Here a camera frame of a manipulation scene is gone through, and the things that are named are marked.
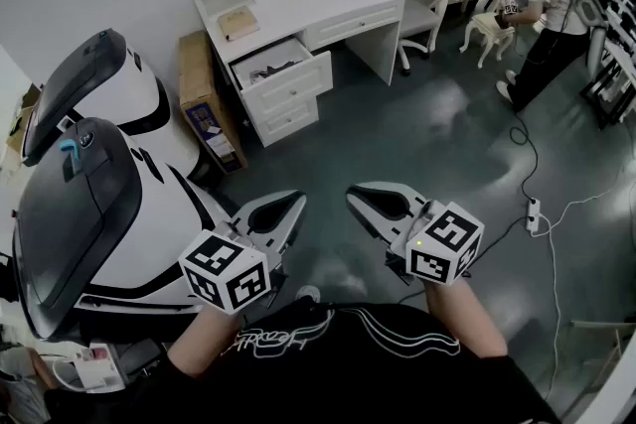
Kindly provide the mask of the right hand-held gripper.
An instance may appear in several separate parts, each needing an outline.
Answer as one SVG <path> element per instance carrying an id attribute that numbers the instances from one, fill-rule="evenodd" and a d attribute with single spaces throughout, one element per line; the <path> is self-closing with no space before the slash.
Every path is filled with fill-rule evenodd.
<path id="1" fill-rule="evenodd" d="M 392 243 L 408 275 L 451 285 L 478 254 L 484 224 L 455 202 L 431 201 L 422 208 L 423 197 L 415 190 L 390 182 L 352 185 L 346 202 L 373 238 Z M 410 210 L 416 209 L 421 209 L 418 217 L 404 229 Z"/>

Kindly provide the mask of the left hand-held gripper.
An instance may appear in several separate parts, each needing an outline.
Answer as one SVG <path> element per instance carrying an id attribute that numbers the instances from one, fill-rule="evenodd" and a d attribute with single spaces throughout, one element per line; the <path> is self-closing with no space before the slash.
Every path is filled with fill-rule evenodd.
<path id="1" fill-rule="evenodd" d="M 277 192 L 245 204 L 234 224 L 181 227 L 178 263 L 190 294 L 227 315 L 253 304 L 269 307 L 284 280 L 283 253 L 298 234 L 306 205 L 303 192 Z M 245 227 L 264 227 L 266 233 Z"/>

